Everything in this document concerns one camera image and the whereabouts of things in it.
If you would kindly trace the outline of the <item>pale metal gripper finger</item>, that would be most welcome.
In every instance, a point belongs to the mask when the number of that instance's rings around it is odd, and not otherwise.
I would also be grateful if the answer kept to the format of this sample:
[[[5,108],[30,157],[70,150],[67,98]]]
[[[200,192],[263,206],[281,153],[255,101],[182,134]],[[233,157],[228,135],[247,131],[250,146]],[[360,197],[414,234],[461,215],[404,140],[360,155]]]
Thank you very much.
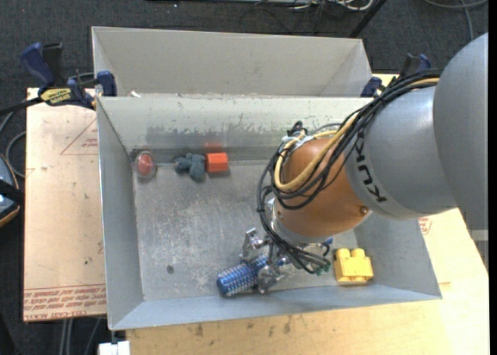
[[[241,259],[255,259],[261,256],[268,241],[262,238],[256,228],[251,228],[245,233],[242,245]]]
[[[258,272],[256,284],[257,291],[260,294],[266,294],[285,277],[286,274],[284,272],[283,264],[270,263]]]

